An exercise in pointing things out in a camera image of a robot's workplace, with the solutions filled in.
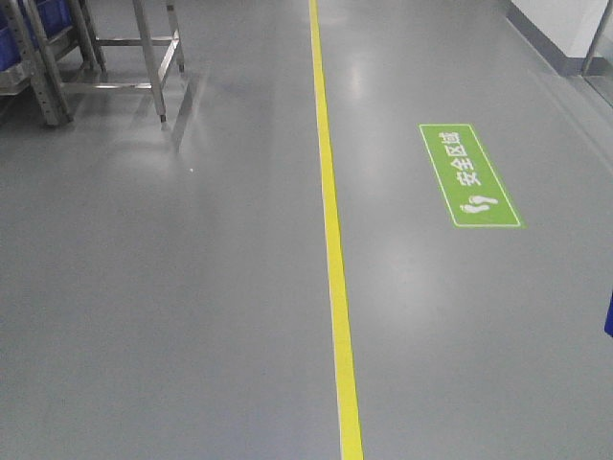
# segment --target footprint icon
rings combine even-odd
[[[480,204],[498,204],[498,200],[496,198],[488,198],[487,196],[474,195],[468,199],[470,204],[476,204],[479,206]]]
[[[463,204],[460,206],[460,209],[467,214],[479,214],[484,213],[485,211],[489,211],[489,206],[486,204],[482,204],[480,206],[473,206],[472,204]]]

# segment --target blue bin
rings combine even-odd
[[[609,315],[606,318],[606,323],[604,323],[604,331],[613,337],[613,297],[609,306]]]
[[[70,11],[64,0],[36,0],[36,4],[47,36],[57,35],[72,25]]]
[[[19,49],[9,30],[7,19],[0,12],[0,72],[13,67],[20,60]]]

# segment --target yellow stripe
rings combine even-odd
[[[329,293],[332,308],[332,332],[334,335],[334,362],[336,393],[341,432],[343,460],[363,460],[362,433],[357,407],[355,372],[353,369],[352,333],[349,322],[349,304],[345,284],[341,224],[336,202],[336,181],[332,145],[329,136],[326,80],[322,61],[322,44],[319,34],[317,0],[310,1],[310,26],[313,48],[315,97],[317,100],[317,126],[322,167],[322,190],[328,247]]]

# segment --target stainless steel rack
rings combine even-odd
[[[162,123],[166,121],[166,105],[163,88],[173,62],[179,71],[185,71],[185,58],[173,0],[166,0],[170,35],[151,36],[142,0],[132,0],[139,37],[99,38],[87,0],[66,0],[73,25],[53,37],[48,37],[34,0],[24,0],[25,12],[30,18],[38,50],[30,36],[28,26],[20,10],[18,0],[0,0],[0,7],[7,17],[9,27],[19,48],[21,62],[0,72],[0,96],[16,95],[32,86],[38,103],[51,126],[64,125],[72,120],[66,96],[76,93],[136,93],[150,94]],[[57,62],[79,47],[83,58],[82,68],[93,70],[96,64],[106,73],[103,47],[137,46],[143,50],[147,80],[141,82],[64,81]],[[165,46],[167,51],[158,65],[154,47]]]

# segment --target floor sticker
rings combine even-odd
[[[420,130],[457,227],[524,227],[471,125],[420,125]]]

